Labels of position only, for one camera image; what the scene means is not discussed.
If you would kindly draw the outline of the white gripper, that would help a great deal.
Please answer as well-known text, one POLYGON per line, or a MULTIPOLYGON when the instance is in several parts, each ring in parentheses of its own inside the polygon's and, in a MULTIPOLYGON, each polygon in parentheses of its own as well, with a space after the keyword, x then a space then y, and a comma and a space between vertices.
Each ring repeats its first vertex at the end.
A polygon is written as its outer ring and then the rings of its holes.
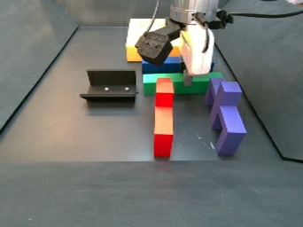
POLYGON ((179 50, 181 73, 185 74, 184 86, 193 86, 193 75, 204 75, 212 71, 214 57, 214 33, 198 23, 190 24, 181 32, 179 50))

